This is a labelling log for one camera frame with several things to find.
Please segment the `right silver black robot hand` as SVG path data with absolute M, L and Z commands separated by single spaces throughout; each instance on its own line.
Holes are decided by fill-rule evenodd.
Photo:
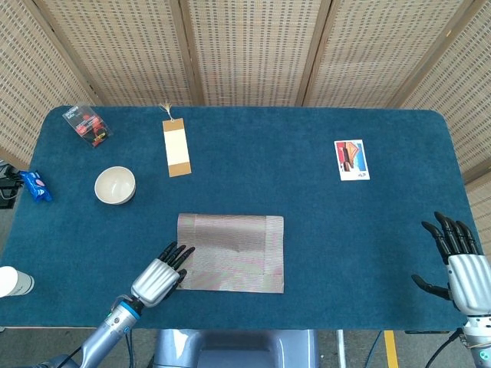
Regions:
M 447 271 L 446 287 L 426 282 L 418 274 L 411 278 L 419 289 L 453 302 L 455 308 L 468 317 L 490 315 L 490 263 L 471 229 L 441 212 L 434 213 L 440 224 L 421 222 L 435 241 Z

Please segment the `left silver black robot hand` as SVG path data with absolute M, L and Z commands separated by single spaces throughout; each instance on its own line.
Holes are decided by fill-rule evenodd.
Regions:
M 167 299 L 186 277 L 183 264 L 194 251 L 194 247 L 171 242 L 133 282 L 132 299 L 144 307 L 155 307 Z

